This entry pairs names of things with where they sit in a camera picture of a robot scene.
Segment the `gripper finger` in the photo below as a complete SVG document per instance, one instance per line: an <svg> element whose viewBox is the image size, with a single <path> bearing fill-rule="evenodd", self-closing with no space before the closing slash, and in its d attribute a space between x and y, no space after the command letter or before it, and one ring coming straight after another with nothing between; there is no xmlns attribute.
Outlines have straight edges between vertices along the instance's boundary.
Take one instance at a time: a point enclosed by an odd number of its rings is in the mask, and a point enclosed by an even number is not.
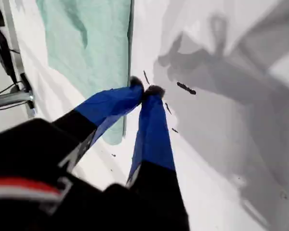
<svg viewBox="0 0 289 231"><path fill-rule="evenodd" d="M74 137L79 143L58 166L74 168L87 150L111 126L140 104L143 93L141 80L131 77L128 87L101 91L55 120L53 124L57 128Z"/></svg>
<svg viewBox="0 0 289 231"><path fill-rule="evenodd" d="M188 214L177 179L162 101L164 93L159 86L150 86L144 92L128 187L138 203L137 217L145 228L188 231Z"/></svg>

